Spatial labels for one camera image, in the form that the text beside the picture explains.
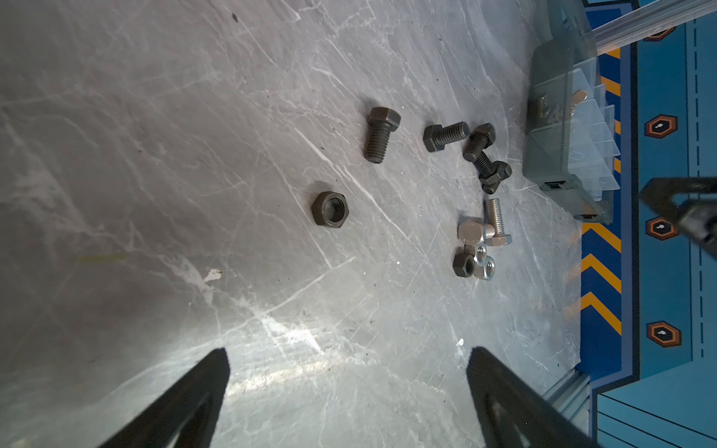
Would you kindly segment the black nut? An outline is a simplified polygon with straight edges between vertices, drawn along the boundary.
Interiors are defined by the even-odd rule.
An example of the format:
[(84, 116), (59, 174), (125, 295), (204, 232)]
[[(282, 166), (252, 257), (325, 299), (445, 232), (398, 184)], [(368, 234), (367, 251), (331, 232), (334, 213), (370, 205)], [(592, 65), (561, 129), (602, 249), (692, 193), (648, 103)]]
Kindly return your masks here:
[(453, 260), (453, 270), (456, 276), (469, 278), (474, 276), (476, 262), (470, 253), (457, 253)]
[(311, 211), (317, 225), (339, 229), (349, 215), (347, 198), (338, 192), (321, 192), (312, 203)]

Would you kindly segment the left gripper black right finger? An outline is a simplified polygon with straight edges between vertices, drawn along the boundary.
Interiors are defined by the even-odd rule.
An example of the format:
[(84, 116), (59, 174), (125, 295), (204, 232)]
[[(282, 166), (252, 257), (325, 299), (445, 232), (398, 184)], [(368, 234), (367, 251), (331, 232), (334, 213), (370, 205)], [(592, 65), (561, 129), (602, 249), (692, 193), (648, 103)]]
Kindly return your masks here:
[(596, 447), (487, 349), (476, 347), (467, 380), (488, 447)]

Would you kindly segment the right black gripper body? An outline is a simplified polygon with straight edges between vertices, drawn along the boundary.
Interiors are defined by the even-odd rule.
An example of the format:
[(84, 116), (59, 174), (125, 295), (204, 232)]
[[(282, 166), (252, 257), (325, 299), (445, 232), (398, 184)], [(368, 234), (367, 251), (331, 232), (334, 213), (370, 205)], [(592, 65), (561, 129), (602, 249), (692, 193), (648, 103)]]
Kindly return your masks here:
[(640, 199), (716, 259), (716, 178), (656, 177)]

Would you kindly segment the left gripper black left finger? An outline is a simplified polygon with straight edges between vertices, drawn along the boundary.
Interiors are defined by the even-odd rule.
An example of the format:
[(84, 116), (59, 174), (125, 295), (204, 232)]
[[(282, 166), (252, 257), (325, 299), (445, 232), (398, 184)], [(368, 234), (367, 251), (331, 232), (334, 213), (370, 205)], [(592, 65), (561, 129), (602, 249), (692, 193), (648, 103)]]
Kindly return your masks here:
[(226, 350), (212, 350), (104, 447), (208, 447), (230, 372)]

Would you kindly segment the black nut bottom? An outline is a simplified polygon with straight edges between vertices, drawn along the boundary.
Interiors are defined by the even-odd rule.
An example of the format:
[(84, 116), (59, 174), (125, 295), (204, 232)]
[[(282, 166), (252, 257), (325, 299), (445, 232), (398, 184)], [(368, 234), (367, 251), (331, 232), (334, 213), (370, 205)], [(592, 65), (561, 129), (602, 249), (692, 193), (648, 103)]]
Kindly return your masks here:
[(469, 278), (474, 276), (476, 262), (470, 253), (457, 253), (453, 260), (453, 270), (456, 276)]

